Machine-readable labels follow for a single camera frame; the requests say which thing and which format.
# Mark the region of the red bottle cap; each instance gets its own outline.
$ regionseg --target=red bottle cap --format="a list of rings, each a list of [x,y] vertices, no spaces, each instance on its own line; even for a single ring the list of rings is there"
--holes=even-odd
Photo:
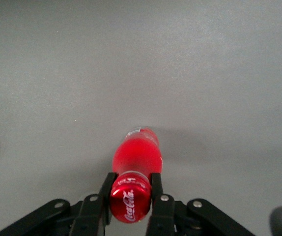
[[[119,221],[135,223],[142,220],[150,204],[151,184],[146,176],[129,171],[116,179],[110,195],[110,209]]]

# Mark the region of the coca-cola bottle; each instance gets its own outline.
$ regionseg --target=coca-cola bottle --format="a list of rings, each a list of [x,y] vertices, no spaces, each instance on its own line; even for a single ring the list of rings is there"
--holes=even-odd
[[[137,127],[126,135],[113,157],[118,178],[110,195],[112,214],[125,223],[142,220],[151,204],[151,173],[162,171],[159,140],[147,127]]]

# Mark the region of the bottle label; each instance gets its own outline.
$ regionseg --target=bottle label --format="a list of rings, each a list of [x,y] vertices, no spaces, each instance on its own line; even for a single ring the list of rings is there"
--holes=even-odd
[[[126,193],[126,191],[123,191],[123,203],[126,205],[126,210],[127,210],[125,214],[125,218],[131,222],[134,222],[136,220],[136,217],[135,217],[135,201],[134,201],[134,194],[132,189],[128,193]]]

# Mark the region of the red liquid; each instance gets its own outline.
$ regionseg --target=red liquid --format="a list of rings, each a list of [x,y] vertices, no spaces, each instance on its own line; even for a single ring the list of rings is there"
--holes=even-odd
[[[151,204],[151,173],[162,171],[159,141],[149,128],[133,129],[115,152],[113,171],[118,178],[110,195],[114,217],[124,223],[142,220]]]

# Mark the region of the bottle neck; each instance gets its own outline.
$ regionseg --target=bottle neck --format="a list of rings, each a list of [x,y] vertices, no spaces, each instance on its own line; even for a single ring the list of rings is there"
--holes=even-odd
[[[145,179],[147,182],[149,182],[150,183],[150,180],[144,175],[144,174],[142,174],[141,172],[139,172],[139,171],[125,171],[124,173],[122,173],[121,175],[119,175],[119,176],[123,176],[123,175],[125,175],[125,174],[129,174],[129,173],[133,173],[133,174],[137,174],[137,175],[139,175],[139,176],[141,176],[141,177],[143,177],[143,179]]]

